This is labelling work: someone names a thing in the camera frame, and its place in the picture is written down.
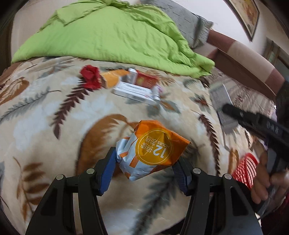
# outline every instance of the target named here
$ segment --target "orange and white packet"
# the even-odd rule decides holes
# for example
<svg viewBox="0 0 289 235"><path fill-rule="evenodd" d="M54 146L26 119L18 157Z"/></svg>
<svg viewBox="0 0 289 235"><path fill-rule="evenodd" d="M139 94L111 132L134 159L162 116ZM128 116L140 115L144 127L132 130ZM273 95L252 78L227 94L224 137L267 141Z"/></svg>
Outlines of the orange and white packet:
<svg viewBox="0 0 289 235"><path fill-rule="evenodd" d="M116 143L116 159L134 181L175 164L189 143L157 120L142 120L134 133Z"/></svg>

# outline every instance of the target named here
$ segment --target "white wall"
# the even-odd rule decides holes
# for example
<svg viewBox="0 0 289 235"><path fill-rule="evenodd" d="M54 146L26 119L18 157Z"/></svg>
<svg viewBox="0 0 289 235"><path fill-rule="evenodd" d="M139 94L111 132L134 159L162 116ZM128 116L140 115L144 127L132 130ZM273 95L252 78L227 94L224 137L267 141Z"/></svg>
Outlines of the white wall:
<svg viewBox="0 0 289 235"><path fill-rule="evenodd" d="M257 29L250 42L242 25L224 0L174 0L194 14L213 21L213 29L245 44L263 55L266 38L270 38L289 54L289 39L275 19L274 15L263 3L255 0L260 11Z"/></svg>

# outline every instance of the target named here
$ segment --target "green blanket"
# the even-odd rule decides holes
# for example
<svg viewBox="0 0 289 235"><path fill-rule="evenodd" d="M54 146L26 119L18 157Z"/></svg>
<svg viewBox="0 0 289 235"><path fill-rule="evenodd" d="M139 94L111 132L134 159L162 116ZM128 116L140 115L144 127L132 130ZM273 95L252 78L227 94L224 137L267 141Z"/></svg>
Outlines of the green blanket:
<svg viewBox="0 0 289 235"><path fill-rule="evenodd" d="M214 66L189 48L159 8L116 0L79 1L55 11L12 62L36 56L115 61L195 78L208 75Z"/></svg>

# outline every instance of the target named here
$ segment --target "picture frame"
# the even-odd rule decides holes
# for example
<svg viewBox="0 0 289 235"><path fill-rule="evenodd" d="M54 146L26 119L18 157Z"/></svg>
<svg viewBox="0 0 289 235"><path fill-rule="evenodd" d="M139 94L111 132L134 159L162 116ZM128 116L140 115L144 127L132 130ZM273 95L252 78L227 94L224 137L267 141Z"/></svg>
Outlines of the picture frame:
<svg viewBox="0 0 289 235"><path fill-rule="evenodd" d="M260 11L254 0L225 0L242 24L250 41L256 32Z"/></svg>

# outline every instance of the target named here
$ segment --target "red plastic basket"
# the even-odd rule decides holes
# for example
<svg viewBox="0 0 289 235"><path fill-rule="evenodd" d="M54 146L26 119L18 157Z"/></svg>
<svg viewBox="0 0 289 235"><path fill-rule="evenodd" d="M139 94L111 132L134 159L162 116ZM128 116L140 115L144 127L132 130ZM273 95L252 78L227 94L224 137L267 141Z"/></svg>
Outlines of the red plastic basket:
<svg viewBox="0 0 289 235"><path fill-rule="evenodd" d="M232 177L244 183L249 189L253 186L253 179L256 176L256 166L258 161L253 154L247 153L245 158L239 163L237 169L232 174Z"/></svg>

